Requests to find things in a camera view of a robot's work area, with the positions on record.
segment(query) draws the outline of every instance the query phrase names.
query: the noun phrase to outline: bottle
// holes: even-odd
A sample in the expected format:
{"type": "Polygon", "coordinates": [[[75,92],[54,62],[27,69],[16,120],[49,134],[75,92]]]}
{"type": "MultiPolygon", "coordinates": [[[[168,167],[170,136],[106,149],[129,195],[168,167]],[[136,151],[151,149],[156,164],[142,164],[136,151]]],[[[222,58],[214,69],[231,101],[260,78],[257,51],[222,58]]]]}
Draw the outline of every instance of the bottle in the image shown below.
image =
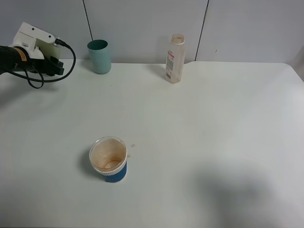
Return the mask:
{"type": "Polygon", "coordinates": [[[172,36],[166,62],[166,79],[171,83],[181,80],[185,60],[185,38],[182,34],[172,36]]]}

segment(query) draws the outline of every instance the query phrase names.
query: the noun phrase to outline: black cable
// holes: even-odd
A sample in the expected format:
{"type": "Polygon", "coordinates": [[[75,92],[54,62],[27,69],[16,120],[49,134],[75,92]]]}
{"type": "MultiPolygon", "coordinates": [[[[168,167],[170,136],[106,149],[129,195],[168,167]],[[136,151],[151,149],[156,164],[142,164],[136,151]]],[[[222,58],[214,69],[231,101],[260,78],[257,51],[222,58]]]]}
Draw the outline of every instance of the black cable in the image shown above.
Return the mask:
{"type": "Polygon", "coordinates": [[[37,71],[37,73],[40,75],[40,77],[42,76],[41,79],[35,79],[35,78],[29,77],[26,71],[25,71],[25,72],[26,72],[26,76],[24,76],[24,75],[17,74],[17,73],[15,73],[15,72],[11,71],[11,70],[7,70],[7,69],[4,69],[4,68],[1,68],[1,69],[4,70],[4,71],[6,71],[7,73],[10,73],[10,74],[14,75],[14,76],[24,78],[24,79],[26,79],[28,82],[29,82],[29,81],[33,81],[33,82],[40,82],[40,83],[44,84],[44,83],[49,83],[49,82],[58,82],[58,81],[61,81],[61,80],[65,79],[66,77],[68,77],[68,76],[71,74],[71,72],[73,71],[73,69],[74,69],[74,67],[75,67],[75,64],[76,64],[76,54],[75,54],[74,50],[73,50],[66,42],[64,42],[64,41],[62,41],[62,40],[60,40],[60,39],[56,39],[56,40],[55,40],[55,43],[56,43],[56,44],[59,44],[59,45],[61,45],[61,46],[63,46],[63,47],[68,48],[68,49],[72,52],[72,55],[73,55],[73,64],[72,64],[72,67],[71,67],[71,69],[69,70],[69,72],[68,72],[66,75],[64,75],[63,77],[56,78],[56,79],[50,79],[50,80],[44,80],[44,78],[43,78],[43,76],[41,75],[41,73],[39,73],[39,72],[35,69],[35,70],[37,71]]]}
{"type": "MultiPolygon", "coordinates": [[[[43,75],[42,75],[39,71],[37,71],[37,69],[36,69],[33,65],[32,65],[32,67],[33,67],[34,70],[40,75],[42,82],[41,82],[41,86],[40,86],[40,87],[37,87],[37,86],[33,85],[33,84],[30,82],[30,80],[28,80],[28,84],[29,84],[31,87],[33,87],[34,89],[40,89],[40,88],[44,85],[44,77],[43,77],[43,75]]],[[[25,72],[25,75],[26,75],[27,78],[29,79],[27,70],[26,70],[26,69],[23,69],[23,71],[25,72]]]]}

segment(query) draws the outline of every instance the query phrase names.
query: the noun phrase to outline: plastic cup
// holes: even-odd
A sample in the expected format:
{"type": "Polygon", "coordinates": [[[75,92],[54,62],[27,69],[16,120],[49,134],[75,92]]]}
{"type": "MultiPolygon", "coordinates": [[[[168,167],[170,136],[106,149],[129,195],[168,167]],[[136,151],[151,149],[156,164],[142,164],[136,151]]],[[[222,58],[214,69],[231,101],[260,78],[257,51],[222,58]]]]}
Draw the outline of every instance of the plastic cup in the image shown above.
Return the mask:
{"type": "Polygon", "coordinates": [[[91,147],[89,158],[93,168],[106,182],[119,182],[127,172],[127,148],[116,137],[98,139],[91,147]]]}
{"type": "Polygon", "coordinates": [[[95,72],[106,74],[111,69],[111,57],[108,42],[97,39],[87,44],[90,58],[93,62],[95,72]]]}

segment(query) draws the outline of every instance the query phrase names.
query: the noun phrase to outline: white table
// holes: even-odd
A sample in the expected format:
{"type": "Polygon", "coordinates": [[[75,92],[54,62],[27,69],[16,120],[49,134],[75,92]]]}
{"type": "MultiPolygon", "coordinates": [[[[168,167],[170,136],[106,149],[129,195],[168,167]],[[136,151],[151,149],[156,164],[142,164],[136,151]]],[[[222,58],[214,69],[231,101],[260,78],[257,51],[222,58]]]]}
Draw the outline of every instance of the white table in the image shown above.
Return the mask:
{"type": "Polygon", "coordinates": [[[1,226],[304,226],[304,83],[291,67],[192,62],[174,85],[164,65],[88,68],[40,90],[0,76],[1,226]],[[88,160],[109,135],[131,155],[117,184],[88,160]]]}

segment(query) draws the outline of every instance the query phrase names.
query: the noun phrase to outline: bottle label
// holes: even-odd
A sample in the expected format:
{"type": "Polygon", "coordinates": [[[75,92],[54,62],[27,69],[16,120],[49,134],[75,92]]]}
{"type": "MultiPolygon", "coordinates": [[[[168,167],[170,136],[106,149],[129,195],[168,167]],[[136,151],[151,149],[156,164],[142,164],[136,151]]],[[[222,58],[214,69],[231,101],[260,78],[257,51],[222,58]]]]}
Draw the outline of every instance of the bottle label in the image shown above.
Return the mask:
{"type": "Polygon", "coordinates": [[[167,56],[167,64],[166,64],[166,76],[171,79],[172,70],[173,70],[173,62],[174,62],[174,55],[171,51],[168,51],[167,56]]]}

